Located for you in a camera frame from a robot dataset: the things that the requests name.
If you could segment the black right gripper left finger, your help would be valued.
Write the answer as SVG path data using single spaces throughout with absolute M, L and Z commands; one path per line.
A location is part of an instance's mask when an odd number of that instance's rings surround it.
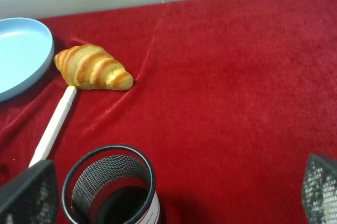
M 59 212 L 56 170 L 41 160 L 1 186 L 1 223 L 55 223 Z

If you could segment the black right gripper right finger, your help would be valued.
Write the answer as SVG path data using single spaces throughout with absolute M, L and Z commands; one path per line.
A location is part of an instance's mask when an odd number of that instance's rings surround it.
M 336 223 L 336 160 L 310 154 L 302 186 L 302 206 L 309 223 Z

